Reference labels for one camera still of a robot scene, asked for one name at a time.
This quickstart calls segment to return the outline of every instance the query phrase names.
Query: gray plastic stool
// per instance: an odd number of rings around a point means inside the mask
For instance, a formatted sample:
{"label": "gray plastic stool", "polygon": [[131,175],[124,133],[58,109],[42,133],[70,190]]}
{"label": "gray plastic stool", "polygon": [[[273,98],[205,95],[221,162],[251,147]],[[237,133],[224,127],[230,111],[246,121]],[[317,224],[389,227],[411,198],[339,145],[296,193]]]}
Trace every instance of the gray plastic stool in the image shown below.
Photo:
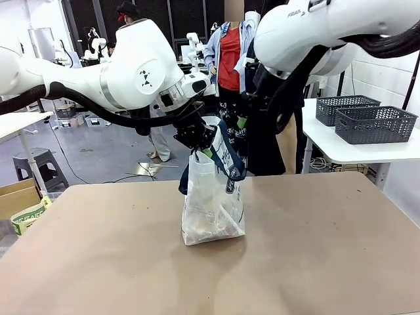
{"label": "gray plastic stool", "polygon": [[[68,187],[68,181],[50,150],[32,148],[31,153],[33,154],[33,159],[38,165],[39,172],[41,173],[48,190],[59,184],[64,184],[65,187]],[[24,153],[19,153],[14,156],[13,163],[19,181],[33,177],[31,167]],[[51,163],[55,169],[49,169],[47,166],[48,163]],[[28,177],[26,178],[23,177],[23,169],[28,173]]]}

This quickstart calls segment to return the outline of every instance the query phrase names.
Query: white plastic bag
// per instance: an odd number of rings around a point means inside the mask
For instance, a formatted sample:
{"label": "white plastic bag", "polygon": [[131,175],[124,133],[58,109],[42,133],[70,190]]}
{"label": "white plastic bag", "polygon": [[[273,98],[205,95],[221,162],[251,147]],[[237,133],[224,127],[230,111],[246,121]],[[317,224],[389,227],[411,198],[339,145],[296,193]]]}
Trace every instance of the white plastic bag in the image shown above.
{"label": "white plastic bag", "polygon": [[188,189],[182,212],[182,235],[186,245],[245,235],[239,181],[244,165],[227,139],[226,125],[219,123],[212,158],[193,152],[188,169]]}

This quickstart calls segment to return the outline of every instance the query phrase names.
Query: patterned pants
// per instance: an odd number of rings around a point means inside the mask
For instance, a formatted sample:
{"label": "patterned pants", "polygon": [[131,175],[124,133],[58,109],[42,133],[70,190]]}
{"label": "patterned pants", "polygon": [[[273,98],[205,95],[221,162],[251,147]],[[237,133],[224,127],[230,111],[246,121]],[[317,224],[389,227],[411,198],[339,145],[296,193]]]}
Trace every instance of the patterned pants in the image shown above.
{"label": "patterned pants", "polygon": [[247,153],[246,128],[238,126],[242,115],[243,100],[239,91],[231,91],[219,86],[219,115],[228,127],[229,141],[241,156]]}

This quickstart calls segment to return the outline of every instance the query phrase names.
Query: denim jacket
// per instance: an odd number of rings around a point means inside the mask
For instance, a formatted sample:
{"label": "denim jacket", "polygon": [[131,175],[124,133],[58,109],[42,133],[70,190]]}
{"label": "denim jacket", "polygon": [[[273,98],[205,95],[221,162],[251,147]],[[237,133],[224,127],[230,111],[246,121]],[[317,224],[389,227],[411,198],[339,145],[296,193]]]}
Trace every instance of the denim jacket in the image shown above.
{"label": "denim jacket", "polygon": [[[218,30],[216,30],[210,37],[207,47],[204,50],[204,63],[209,70],[210,82],[216,84],[216,95],[219,95],[219,71],[216,75],[212,75],[210,72],[211,67],[215,66],[219,70],[219,62],[221,57],[221,39],[226,36],[228,32],[230,22],[225,22]],[[241,22],[240,24],[240,41],[241,41],[241,58],[236,64],[234,71],[237,71],[240,75],[240,92],[245,91],[245,67],[243,66],[243,60],[247,55],[249,44],[255,36],[255,29],[252,28],[247,22]]]}

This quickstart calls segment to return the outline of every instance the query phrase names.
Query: brown tabletop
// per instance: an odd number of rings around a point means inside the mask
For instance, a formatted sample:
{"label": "brown tabletop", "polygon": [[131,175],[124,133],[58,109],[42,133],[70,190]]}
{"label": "brown tabletop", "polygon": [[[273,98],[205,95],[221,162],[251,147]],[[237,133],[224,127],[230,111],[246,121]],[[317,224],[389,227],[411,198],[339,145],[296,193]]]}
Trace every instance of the brown tabletop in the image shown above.
{"label": "brown tabletop", "polygon": [[362,175],[248,178],[247,235],[193,247],[177,187],[66,190],[0,259],[0,314],[420,310],[420,230]]}

